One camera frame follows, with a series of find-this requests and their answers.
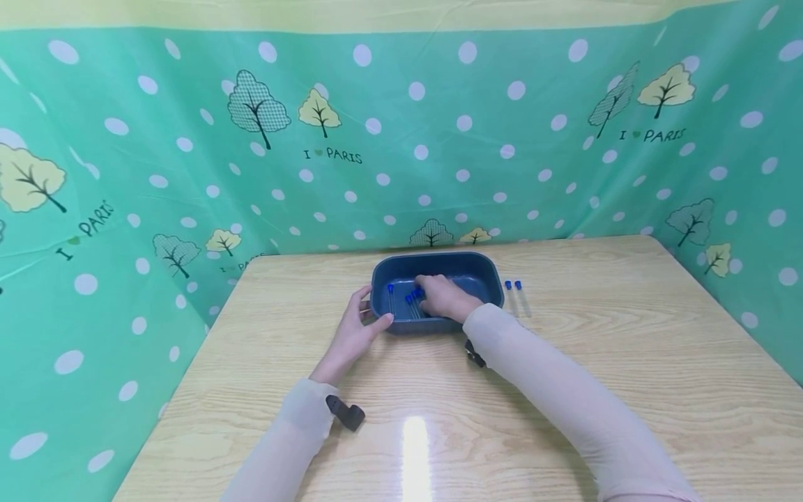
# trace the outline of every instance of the hand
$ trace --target hand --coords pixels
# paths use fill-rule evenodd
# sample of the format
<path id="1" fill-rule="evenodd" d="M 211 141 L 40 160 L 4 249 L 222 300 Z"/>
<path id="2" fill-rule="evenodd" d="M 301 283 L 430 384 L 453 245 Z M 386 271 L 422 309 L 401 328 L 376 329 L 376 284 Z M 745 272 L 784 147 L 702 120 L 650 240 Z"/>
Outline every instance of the hand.
<path id="1" fill-rule="evenodd" d="M 469 295 L 443 275 L 419 275 L 415 283 L 426 293 L 421 309 L 431 316 L 449 317 L 463 324 L 483 305 L 479 298 Z"/>
<path id="2" fill-rule="evenodd" d="M 363 321 L 371 317 L 369 302 L 363 301 L 370 291 L 370 286 L 364 286 L 352 295 L 337 326 L 335 337 L 309 376 L 310 380 L 337 387 L 354 362 L 368 352 L 379 333 L 393 323 L 393 314 L 385 314 L 372 324 L 363 325 Z"/>

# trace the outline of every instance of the person's left hand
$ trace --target person's left hand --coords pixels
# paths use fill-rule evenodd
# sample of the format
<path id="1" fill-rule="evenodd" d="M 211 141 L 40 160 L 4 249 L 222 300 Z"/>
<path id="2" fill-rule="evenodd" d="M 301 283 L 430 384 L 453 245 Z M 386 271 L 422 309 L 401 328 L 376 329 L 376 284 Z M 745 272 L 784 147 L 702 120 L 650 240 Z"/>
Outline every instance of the person's left hand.
<path id="1" fill-rule="evenodd" d="M 369 302 L 363 301 L 371 291 L 364 286 L 356 291 L 343 312 L 343 318 L 335 331 L 335 337 L 326 354 L 309 376 L 310 380 L 328 383 L 337 387 L 341 378 L 355 361 L 368 352 L 374 340 L 393 323 L 393 314 L 385 314 L 372 324 L 363 325 L 371 317 Z"/>

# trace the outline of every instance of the black wrist strap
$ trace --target black wrist strap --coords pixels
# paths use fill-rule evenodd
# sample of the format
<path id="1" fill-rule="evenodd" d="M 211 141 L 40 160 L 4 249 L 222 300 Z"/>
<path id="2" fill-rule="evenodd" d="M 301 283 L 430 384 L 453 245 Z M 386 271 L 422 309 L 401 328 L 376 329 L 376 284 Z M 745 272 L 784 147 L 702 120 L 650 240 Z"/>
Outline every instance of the black wrist strap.
<path id="1" fill-rule="evenodd" d="M 336 395 L 329 395 L 326 397 L 326 406 L 329 406 L 329 411 L 340 420 L 340 423 L 351 432 L 357 430 L 362 422 L 365 420 L 365 412 L 357 406 L 351 406 L 342 402 Z"/>

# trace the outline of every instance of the person's right hand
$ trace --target person's right hand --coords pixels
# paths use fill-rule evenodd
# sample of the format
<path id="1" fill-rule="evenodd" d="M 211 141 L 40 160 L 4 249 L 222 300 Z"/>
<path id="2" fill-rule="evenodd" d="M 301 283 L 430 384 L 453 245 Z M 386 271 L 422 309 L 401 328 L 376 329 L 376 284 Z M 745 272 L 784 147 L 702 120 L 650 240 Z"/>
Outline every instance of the person's right hand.
<path id="1" fill-rule="evenodd" d="M 431 316 L 449 317 L 463 324 L 483 305 L 479 298 L 469 295 L 443 275 L 419 275 L 415 283 L 426 293 L 421 309 Z"/>

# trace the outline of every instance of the yellow fabric border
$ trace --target yellow fabric border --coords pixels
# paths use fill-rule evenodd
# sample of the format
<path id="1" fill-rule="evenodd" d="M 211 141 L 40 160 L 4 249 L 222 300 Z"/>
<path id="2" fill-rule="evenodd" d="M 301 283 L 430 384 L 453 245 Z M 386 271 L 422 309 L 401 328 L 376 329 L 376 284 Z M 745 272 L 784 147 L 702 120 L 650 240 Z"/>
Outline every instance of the yellow fabric border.
<path id="1" fill-rule="evenodd" d="M 737 0 L 8 0 L 0 30 L 167 27 L 382 33 L 616 26 Z"/>

